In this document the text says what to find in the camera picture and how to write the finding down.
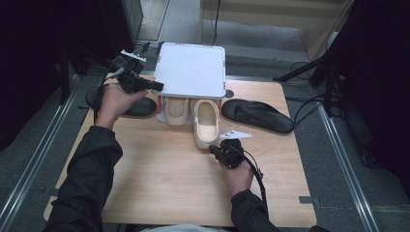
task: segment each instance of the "beige shoe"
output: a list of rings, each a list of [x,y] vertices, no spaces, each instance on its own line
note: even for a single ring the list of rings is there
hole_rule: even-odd
[[[220,113],[212,100],[199,100],[193,108],[193,135],[199,148],[216,145],[220,135]]]
[[[184,125],[189,115],[189,99],[166,98],[165,121],[167,124]]]

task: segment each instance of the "black jacket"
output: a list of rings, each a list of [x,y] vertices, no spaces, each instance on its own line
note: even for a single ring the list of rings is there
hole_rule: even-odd
[[[69,163],[44,232],[102,231],[103,206],[112,189],[114,165],[122,155],[112,130],[92,126]],[[263,202],[250,190],[236,194],[231,202],[232,222],[239,230],[278,231]]]

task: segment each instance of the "person's right hand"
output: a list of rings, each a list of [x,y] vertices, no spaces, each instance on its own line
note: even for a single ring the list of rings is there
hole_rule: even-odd
[[[118,83],[109,84],[104,88],[100,115],[96,120],[96,126],[112,130],[115,121],[125,113],[134,102],[144,98],[146,90],[127,94]]]
[[[220,163],[220,167],[225,174],[226,183],[228,184],[231,196],[246,189],[250,189],[253,180],[253,172],[246,160],[242,161],[241,165],[233,169],[227,168],[222,163]]]

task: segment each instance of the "shoe insole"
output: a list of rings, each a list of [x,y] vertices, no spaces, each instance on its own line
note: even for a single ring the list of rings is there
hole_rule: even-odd
[[[184,98],[168,98],[168,114],[171,117],[178,118],[184,115],[186,109],[185,103],[187,99]]]
[[[198,135],[204,141],[212,141],[217,135],[217,115],[208,103],[198,107]]]

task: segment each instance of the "wooden board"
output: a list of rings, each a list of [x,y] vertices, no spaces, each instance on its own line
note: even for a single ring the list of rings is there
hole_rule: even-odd
[[[234,98],[262,101],[288,115],[278,83],[226,80],[226,88],[234,92]],[[70,158],[92,125],[92,116],[90,110]],[[275,134],[223,117],[220,124],[221,133],[235,130],[252,134],[241,141],[264,173],[271,221],[279,227],[315,225],[312,204],[299,200],[299,196],[309,196],[309,191],[294,133]],[[102,212],[104,222],[232,225],[230,196],[220,165],[214,155],[195,146],[192,125],[169,126],[154,115],[148,119],[120,118],[114,131],[124,155],[115,166],[113,190]],[[66,167],[57,188],[66,178]],[[260,196],[256,180],[251,190]],[[44,218],[50,211],[48,204]]]

